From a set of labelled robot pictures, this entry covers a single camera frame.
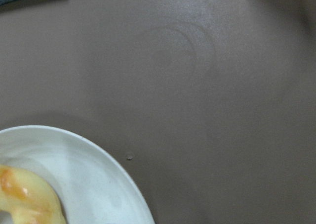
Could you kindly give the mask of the glazed donut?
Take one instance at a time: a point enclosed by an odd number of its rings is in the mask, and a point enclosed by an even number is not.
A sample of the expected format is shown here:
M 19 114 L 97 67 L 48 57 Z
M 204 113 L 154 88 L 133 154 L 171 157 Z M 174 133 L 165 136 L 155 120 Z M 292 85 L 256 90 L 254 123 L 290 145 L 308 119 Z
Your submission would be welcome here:
M 10 214 L 14 224 L 65 224 L 60 200 L 35 173 L 0 166 L 0 210 Z

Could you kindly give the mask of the white round plate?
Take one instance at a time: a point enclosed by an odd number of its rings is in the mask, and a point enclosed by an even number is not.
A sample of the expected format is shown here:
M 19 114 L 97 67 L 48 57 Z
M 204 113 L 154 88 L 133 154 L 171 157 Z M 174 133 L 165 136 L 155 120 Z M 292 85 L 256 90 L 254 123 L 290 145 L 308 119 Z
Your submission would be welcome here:
M 4 129 L 0 162 L 44 178 L 70 224 L 152 224 L 133 179 L 107 152 L 67 130 L 39 125 Z

